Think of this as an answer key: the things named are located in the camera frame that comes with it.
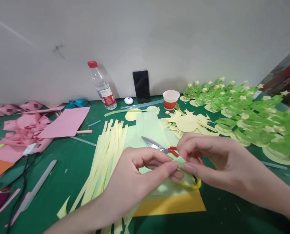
left hand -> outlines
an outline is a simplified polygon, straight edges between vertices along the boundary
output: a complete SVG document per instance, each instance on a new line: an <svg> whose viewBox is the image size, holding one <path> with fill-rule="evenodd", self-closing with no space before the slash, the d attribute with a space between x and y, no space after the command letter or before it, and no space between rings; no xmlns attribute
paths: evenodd
<svg viewBox="0 0 290 234"><path fill-rule="evenodd" d="M141 167L152 171L140 174ZM109 224L123 217L168 177L180 182L184 177L172 158L153 148L126 148L111 176L101 199L109 210Z"/></svg>

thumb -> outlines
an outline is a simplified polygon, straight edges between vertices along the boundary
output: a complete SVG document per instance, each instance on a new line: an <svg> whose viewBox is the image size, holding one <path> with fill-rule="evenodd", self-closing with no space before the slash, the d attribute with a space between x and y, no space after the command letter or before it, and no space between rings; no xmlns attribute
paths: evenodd
<svg viewBox="0 0 290 234"><path fill-rule="evenodd" d="M143 180L146 181L146 193L150 193L159 187L173 172L178 169L176 162L165 162L158 166L156 169L142 175Z"/></svg>
<svg viewBox="0 0 290 234"><path fill-rule="evenodd" d="M223 189L226 180L228 180L226 172L214 170L198 163L187 162L183 165L182 169L199 177L206 184L219 189Z"/></svg>

paper cup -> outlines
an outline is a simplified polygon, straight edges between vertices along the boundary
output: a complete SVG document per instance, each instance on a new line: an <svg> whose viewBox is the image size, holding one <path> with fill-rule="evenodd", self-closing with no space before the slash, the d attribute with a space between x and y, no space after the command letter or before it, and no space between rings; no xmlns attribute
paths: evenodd
<svg viewBox="0 0 290 234"><path fill-rule="evenodd" d="M168 90L163 93L164 108L171 111L175 108L180 93L175 90Z"/></svg>

smartphone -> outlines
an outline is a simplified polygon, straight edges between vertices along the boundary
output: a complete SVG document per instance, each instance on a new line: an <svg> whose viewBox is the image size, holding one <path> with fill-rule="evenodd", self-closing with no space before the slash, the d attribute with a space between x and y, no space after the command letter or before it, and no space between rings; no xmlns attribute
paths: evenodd
<svg viewBox="0 0 290 234"><path fill-rule="evenodd" d="M133 80L137 103L141 104L150 102L148 71L146 70L133 72Z"/></svg>

red bottle cap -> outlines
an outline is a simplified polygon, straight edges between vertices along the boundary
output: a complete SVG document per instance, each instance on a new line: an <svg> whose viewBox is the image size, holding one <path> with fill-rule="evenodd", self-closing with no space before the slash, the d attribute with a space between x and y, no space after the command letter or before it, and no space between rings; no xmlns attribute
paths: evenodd
<svg viewBox="0 0 290 234"><path fill-rule="evenodd" d="M96 61L88 61L87 64L89 65L90 68L96 68L96 67L98 67Z"/></svg>

